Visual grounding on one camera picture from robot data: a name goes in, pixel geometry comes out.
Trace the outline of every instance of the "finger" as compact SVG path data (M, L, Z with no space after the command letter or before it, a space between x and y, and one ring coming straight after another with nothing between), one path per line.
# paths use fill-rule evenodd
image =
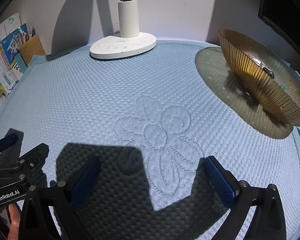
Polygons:
M9 213L10 213L10 219L11 219L11 225L14 225L16 227L19 227L20 223L20 213L15 204L9 205Z
M20 213L15 204L10 204L9 207L11 226L8 234L8 240L18 240Z
M8 234L8 240L18 240L19 227L11 224L10 231Z

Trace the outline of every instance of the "pen holder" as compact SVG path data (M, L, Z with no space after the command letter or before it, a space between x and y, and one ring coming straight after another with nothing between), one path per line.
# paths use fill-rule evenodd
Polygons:
M46 55L37 34L21 46L19 51L27 66L29 65L33 55Z

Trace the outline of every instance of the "light blue mattress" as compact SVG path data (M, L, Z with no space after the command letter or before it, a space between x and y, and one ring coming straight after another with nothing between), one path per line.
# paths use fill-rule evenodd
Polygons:
M191 192L200 157L214 155L238 180L277 185L287 239L300 235L300 137L269 138L224 104L197 73L196 53L209 46L158 41L138 57L96 61L89 47L47 61L35 56L0 112L0 138L24 132L21 154L40 143L43 167L56 179L56 158L68 142L141 149L155 210ZM243 239L254 208L238 235ZM199 239L210 239L226 213Z

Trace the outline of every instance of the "wall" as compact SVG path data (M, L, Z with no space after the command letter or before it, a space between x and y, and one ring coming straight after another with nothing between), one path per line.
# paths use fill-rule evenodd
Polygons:
M35 26L47 53L91 44L119 31L119 0L13 0L1 20L15 12ZM218 44L218 29L242 32L277 55L300 64L292 47L258 18L260 0L138 0L140 30Z

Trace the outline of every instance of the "amber ribbed glass bowl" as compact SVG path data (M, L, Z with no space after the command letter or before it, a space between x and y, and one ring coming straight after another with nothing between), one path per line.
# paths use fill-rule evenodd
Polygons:
M220 29L223 55L250 95L282 122L300 126L300 81L273 52L235 31ZM274 72L274 79L260 68Z

